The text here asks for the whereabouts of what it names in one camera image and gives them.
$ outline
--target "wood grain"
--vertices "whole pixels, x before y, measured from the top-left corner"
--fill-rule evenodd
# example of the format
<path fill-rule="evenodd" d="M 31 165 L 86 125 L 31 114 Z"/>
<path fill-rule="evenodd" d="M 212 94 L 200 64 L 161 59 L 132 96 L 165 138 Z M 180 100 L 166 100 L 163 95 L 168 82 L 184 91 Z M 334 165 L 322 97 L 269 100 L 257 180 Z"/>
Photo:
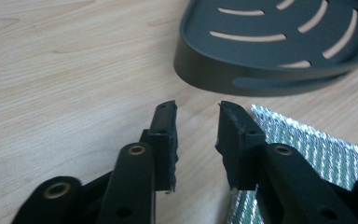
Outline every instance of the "wood grain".
<path fill-rule="evenodd" d="M 177 191 L 157 223 L 223 223 L 229 190 L 214 150 L 218 103 L 259 104 L 358 145 L 358 69 L 328 88 L 239 97 L 193 88 L 172 68 L 187 1 L 0 0 L 0 223 L 57 175 L 111 170 L 155 106 L 179 106 Z"/>

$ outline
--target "light wood surface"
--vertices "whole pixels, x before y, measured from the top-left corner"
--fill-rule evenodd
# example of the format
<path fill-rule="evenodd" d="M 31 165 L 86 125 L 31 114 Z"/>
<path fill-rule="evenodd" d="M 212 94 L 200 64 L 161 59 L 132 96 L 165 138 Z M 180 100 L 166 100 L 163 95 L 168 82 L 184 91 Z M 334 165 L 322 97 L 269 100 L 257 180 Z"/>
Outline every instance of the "light wood surface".
<path fill-rule="evenodd" d="M 113 169 L 155 106 L 176 100 L 174 194 L 157 223 L 223 223 L 229 190 L 215 151 L 218 103 L 259 104 L 358 145 L 358 69 L 318 91 L 240 97 L 187 85 L 174 72 L 187 1 L 0 0 L 0 223 L 57 175 L 83 184 Z"/>

